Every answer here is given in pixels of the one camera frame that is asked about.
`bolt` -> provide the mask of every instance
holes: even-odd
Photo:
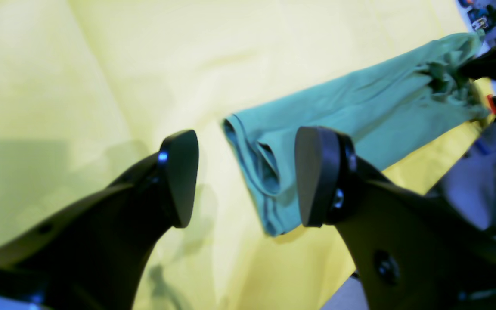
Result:
[[[342,207],[344,203],[344,192],[341,189],[336,189],[336,193],[334,194],[334,198],[332,199],[332,207],[335,209],[339,209]]]
[[[399,282],[399,266],[395,259],[385,251],[378,251],[375,256],[376,271],[388,284],[397,285]]]

